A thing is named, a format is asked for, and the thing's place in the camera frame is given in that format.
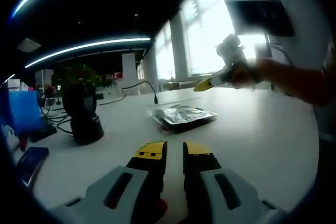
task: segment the smartphone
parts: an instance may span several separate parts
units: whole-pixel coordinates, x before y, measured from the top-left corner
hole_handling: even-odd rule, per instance
[[[48,155],[48,148],[30,147],[17,163],[20,179],[29,189],[33,188],[36,177]]]

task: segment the ceiling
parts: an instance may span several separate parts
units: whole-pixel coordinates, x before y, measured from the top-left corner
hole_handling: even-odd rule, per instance
[[[96,41],[124,37],[152,39],[150,42],[81,49],[52,57],[31,69],[41,69],[56,60],[96,51],[149,49],[164,23],[177,13],[182,0],[29,0],[13,18],[8,18],[20,2],[7,0],[4,4],[3,20],[7,23],[2,33],[1,50],[9,56],[9,63],[0,65],[2,77],[20,72],[27,63],[45,55]],[[41,47],[31,53],[17,50],[24,38],[41,44]],[[139,61],[142,53],[136,56]]]

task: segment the white table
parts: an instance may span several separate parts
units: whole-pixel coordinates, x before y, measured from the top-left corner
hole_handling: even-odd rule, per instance
[[[168,141],[162,198],[168,212],[160,223],[181,220],[187,212],[183,191],[182,143],[194,141],[210,148],[223,166],[230,167],[256,187],[259,197],[292,210],[311,188],[317,171],[319,141],[311,105],[269,90],[213,88],[159,93],[159,103],[183,102],[217,112],[214,122],[191,131],[166,136],[147,114],[153,94],[127,97],[97,107],[104,137],[77,146],[63,132],[32,146],[50,150],[38,175],[34,194],[47,208],[77,196],[113,170],[126,165],[147,142]],[[70,129],[69,123],[62,125]]]

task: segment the window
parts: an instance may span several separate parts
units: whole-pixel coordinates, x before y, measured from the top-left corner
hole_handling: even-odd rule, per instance
[[[155,40],[156,71],[159,80],[175,79],[175,64],[170,23],[167,22]]]
[[[215,47],[234,33],[225,0],[185,0],[181,14],[189,75],[219,71],[224,62]],[[239,36],[239,39],[246,46],[247,58],[255,57],[256,42],[265,43],[263,35]]]
[[[137,71],[137,74],[138,74],[138,80],[145,79],[145,75],[144,75],[144,72],[143,72],[143,60],[140,61],[136,71]]]

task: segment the office desk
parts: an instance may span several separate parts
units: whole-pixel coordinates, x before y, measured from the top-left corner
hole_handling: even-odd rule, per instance
[[[34,194],[47,208],[76,196],[119,165],[126,165],[143,144],[168,141],[162,198],[167,219],[186,215],[183,191],[182,143],[194,141],[210,148],[222,166],[230,167],[256,187],[259,196],[284,210],[292,210],[312,186],[317,171],[319,141],[312,106],[269,90],[213,88],[159,93],[159,103],[183,102],[218,113],[214,122],[191,131],[166,136],[148,116],[153,94],[127,97],[97,107],[104,137],[77,146],[59,131],[33,146],[50,150],[37,178]],[[69,130],[69,123],[62,125]]]

